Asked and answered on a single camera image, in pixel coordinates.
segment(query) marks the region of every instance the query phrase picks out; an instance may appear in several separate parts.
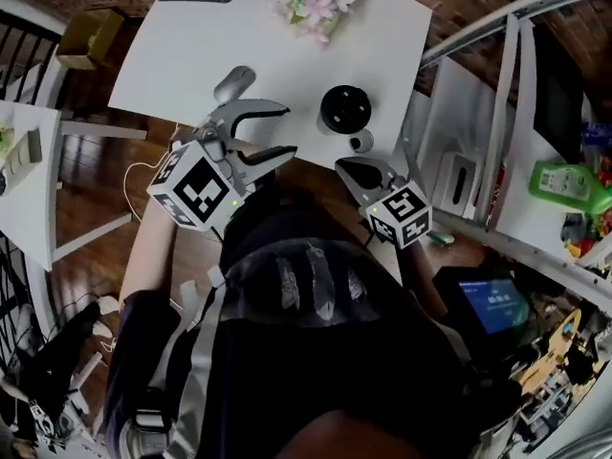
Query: green detergent bottle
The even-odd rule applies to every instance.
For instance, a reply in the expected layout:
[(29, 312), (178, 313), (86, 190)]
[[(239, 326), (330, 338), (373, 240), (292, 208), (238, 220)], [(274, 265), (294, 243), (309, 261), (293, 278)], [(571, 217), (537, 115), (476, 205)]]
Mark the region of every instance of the green detergent bottle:
[(602, 186), (597, 176), (581, 164), (536, 162), (529, 192), (566, 210), (601, 214), (612, 208), (612, 190)]

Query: white table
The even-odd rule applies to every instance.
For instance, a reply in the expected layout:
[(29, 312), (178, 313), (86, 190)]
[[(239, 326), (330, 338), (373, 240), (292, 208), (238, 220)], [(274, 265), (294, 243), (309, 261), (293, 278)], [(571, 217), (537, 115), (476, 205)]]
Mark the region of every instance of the white table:
[(131, 221), (132, 214), (125, 213), (61, 247), (56, 246), (55, 195), (62, 134), (142, 140), (146, 131), (64, 121), (60, 119), (60, 111), (55, 109), (0, 100), (0, 122), (6, 124), (10, 117), (14, 128), (13, 144), (30, 130), (38, 128), (40, 131), (42, 161), (0, 197), (0, 230), (29, 259), (50, 271), (56, 260)]
[(431, 10), (414, 0), (359, 0), (326, 49), (273, 19), (267, 0), (229, 4), (156, 2), (123, 63), (109, 105), (197, 125), (217, 106), (215, 86), (238, 65), (257, 73), (243, 98), (268, 98), (292, 112), (248, 120), (237, 138), (261, 147), (295, 145), (297, 157), (333, 167), (353, 156), (348, 139), (324, 136), (321, 99), (337, 85), (363, 89), (373, 104), (368, 155), (388, 158), (400, 134)]

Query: person's arm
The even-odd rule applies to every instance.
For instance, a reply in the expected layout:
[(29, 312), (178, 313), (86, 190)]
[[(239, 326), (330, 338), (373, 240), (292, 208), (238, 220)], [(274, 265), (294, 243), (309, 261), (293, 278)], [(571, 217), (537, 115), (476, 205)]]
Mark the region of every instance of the person's arm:
[(121, 286), (120, 306), (137, 291), (170, 294), (177, 225), (159, 204), (149, 200), (132, 247)]
[(433, 270), (421, 242), (417, 241), (401, 251), (396, 250), (396, 253), (404, 287), (412, 290), (430, 317), (440, 321), (448, 309), (433, 285)]

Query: computer mouse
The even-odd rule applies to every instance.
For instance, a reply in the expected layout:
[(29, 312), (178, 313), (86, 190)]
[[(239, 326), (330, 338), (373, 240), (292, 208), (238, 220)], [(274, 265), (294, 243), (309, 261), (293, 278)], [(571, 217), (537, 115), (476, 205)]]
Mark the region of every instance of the computer mouse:
[(255, 79), (255, 72), (251, 68), (237, 66), (215, 87), (213, 96), (219, 103), (237, 100), (254, 84)]

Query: brown box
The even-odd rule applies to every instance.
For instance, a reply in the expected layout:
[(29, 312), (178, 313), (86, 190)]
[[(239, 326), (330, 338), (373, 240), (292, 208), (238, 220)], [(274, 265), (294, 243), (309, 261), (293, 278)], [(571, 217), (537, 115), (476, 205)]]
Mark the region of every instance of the brown box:
[(79, 13), (68, 24), (55, 56), (67, 68), (96, 70), (122, 23), (123, 17), (111, 10)]

